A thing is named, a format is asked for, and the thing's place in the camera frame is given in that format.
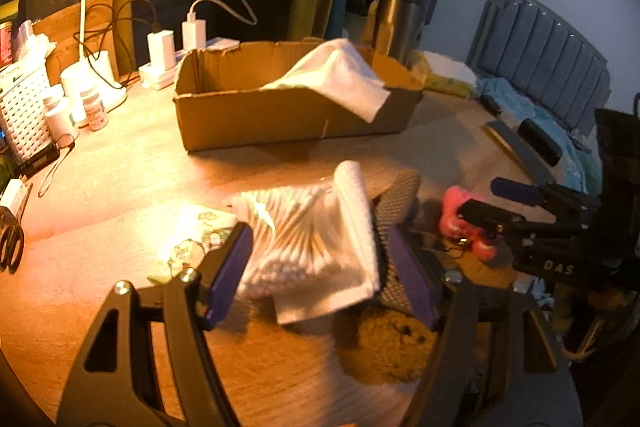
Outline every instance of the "storage basket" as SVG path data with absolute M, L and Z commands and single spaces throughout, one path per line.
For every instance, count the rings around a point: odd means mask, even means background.
M 53 142 L 42 103 L 42 94 L 49 87 L 49 77 L 44 62 L 15 82 L 7 78 L 11 74 L 15 74 L 15 68 L 9 67 L 0 72 L 0 85 L 6 86 L 0 94 L 0 125 L 17 162 L 21 164 Z

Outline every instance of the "tufted headboard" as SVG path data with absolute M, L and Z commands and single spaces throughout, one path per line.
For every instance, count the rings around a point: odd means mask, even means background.
M 505 78 L 583 136 L 611 93 L 605 58 L 536 0 L 488 1 L 467 64 L 481 76 Z

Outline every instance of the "blue towel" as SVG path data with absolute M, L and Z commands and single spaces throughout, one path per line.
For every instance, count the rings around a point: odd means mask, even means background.
M 493 97 L 500 107 L 509 111 L 516 120 L 530 118 L 538 124 L 562 149 L 560 166 L 564 170 L 564 178 L 561 184 L 573 190 L 587 192 L 584 168 L 575 145 L 546 109 L 517 93 L 504 78 L 482 78 L 478 80 L 478 90 Z

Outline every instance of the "cardboard box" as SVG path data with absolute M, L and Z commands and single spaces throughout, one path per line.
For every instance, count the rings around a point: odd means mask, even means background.
M 113 0 L 87 0 L 87 10 L 95 4 L 107 4 L 113 6 Z M 87 37 L 84 44 L 92 52 L 98 51 L 102 42 L 102 36 L 94 32 L 105 29 L 111 24 L 113 14 L 106 6 L 95 7 L 89 11 L 84 24 L 84 32 Z M 60 73 L 75 64 L 80 58 L 80 47 L 74 39 L 74 34 L 80 31 L 80 5 L 75 4 L 45 17 L 33 23 L 33 33 L 43 33 L 49 37 L 49 41 L 56 43 L 56 49 L 47 57 L 46 68 L 49 84 L 60 83 Z M 102 42 L 104 51 L 109 52 L 109 61 L 113 70 L 114 78 L 120 77 L 118 62 L 116 60 L 116 49 L 113 41 L 113 31 L 109 30 Z
M 175 110 L 188 152 L 242 145 L 389 134 L 404 130 L 422 99 L 422 85 L 392 58 L 359 52 L 391 90 L 369 124 L 305 87 L 260 90 L 318 46 L 305 42 L 244 42 L 192 51 L 180 65 Z

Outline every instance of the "black cylindrical object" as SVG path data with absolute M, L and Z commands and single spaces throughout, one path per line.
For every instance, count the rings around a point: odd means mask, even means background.
M 417 44 L 421 16 L 420 0 L 380 0 L 373 48 L 405 65 Z

